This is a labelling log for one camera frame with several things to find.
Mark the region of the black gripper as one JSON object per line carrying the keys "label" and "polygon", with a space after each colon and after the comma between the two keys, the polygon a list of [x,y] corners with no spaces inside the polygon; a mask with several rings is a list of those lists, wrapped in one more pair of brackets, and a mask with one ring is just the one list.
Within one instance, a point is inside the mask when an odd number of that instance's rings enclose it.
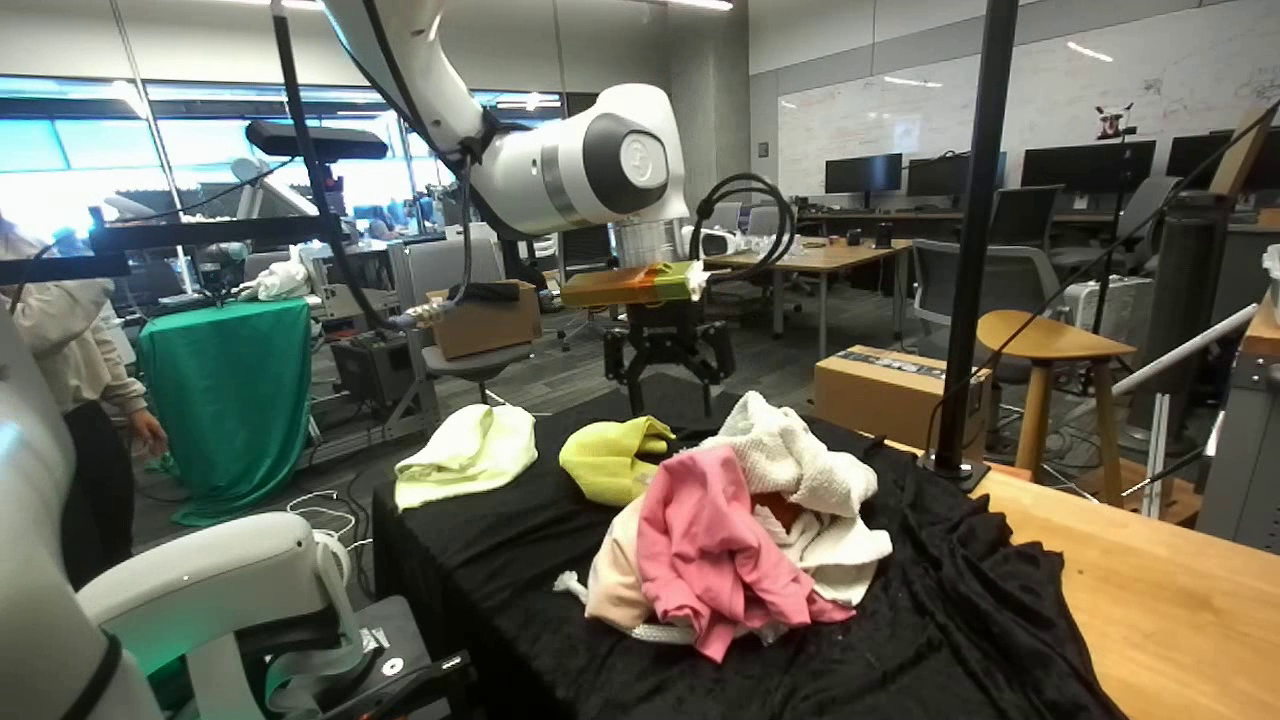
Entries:
{"label": "black gripper", "polygon": [[702,313],[633,313],[606,330],[606,376],[642,389],[648,365],[681,365],[702,382],[725,382],[736,371],[733,328]]}

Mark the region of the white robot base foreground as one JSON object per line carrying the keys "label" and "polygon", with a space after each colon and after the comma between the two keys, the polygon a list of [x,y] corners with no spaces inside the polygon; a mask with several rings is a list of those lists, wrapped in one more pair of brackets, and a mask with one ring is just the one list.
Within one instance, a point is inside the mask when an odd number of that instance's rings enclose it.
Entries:
{"label": "white robot base foreground", "polygon": [[257,511],[69,583],[73,439],[0,328],[0,707],[6,720],[166,720],[153,675],[186,662],[177,720],[451,720],[459,661],[414,606],[349,600],[349,553],[298,511]]}

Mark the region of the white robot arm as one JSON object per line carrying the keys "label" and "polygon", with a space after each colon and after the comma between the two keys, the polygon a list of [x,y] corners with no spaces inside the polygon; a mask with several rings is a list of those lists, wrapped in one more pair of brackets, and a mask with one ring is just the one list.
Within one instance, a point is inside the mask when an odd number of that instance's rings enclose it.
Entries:
{"label": "white robot arm", "polygon": [[677,261],[688,219],[683,137],[657,84],[611,84],[585,112],[537,127],[483,106],[446,52],[447,0],[319,0],[349,61],[390,106],[455,172],[473,206],[508,234],[611,223],[619,263],[657,305],[698,305],[702,261]]}

